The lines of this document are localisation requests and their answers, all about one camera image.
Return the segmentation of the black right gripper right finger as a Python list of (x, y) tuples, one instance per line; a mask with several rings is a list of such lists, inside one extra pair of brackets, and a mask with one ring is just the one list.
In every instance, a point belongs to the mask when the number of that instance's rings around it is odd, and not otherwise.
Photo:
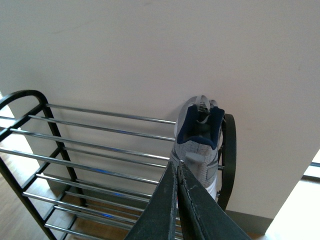
[(249, 240), (184, 162), (177, 167), (177, 203), (185, 240)]

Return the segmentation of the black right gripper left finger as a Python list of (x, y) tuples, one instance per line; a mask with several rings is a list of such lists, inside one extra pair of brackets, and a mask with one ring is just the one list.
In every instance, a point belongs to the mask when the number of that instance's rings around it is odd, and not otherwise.
[(126, 240), (173, 240), (177, 214), (177, 171), (169, 161), (145, 210)]

